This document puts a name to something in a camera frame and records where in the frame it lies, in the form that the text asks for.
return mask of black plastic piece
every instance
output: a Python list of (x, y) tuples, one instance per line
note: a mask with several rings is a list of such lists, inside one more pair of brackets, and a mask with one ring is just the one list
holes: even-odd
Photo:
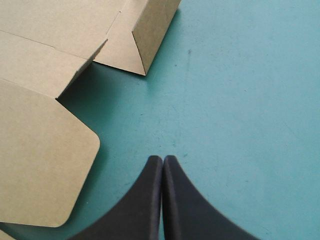
[(202, 197), (175, 156), (164, 160), (162, 212), (165, 240), (257, 240)]
[(162, 168), (162, 159), (150, 156), (125, 196), (69, 240), (158, 240)]

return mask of teal floor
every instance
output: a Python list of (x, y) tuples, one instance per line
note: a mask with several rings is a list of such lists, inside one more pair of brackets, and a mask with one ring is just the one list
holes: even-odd
[(147, 77), (93, 63), (59, 101), (101, 147), (68, 222), (17, 240), (67, 239), (168, 154), (260, 239), (320, 239), (318, 0), (182, 0)]

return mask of cardboard box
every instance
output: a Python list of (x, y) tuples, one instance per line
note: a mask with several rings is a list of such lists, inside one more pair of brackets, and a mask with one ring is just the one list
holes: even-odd
[(0, 0), (0, 222), (58, 227), (99, 138), (56, 98), (95, 58), (145, 75), (180, 0)]

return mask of black object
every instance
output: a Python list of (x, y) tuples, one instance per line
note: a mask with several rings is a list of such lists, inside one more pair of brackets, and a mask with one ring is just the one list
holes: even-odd
[(150, 156), (125, 196), (69, 240), (158, 240), (163, 162)]
[(257, 240), (206, 201), (175, 156), (167, 156), (162, 176), (165, 240)]

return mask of cardboard flap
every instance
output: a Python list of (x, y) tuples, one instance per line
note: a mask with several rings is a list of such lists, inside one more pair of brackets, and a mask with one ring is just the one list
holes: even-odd
[(127, 0), (94, 61), (146, 75), (180, 0)]
[(0, 79), (0, 222), (58, 227), (99, 149), (55, 99)]
[(0, 0), (0, 78), (57, 98), (96, 56), (126, 0)]
[(125, 2), (0, 0), (0, 30), (89, 59)]
[(181, 0), (149, 0), (132, 31), (148, 72)]
[(0, 230), (0, 240), (15, 240), (15, 239)]

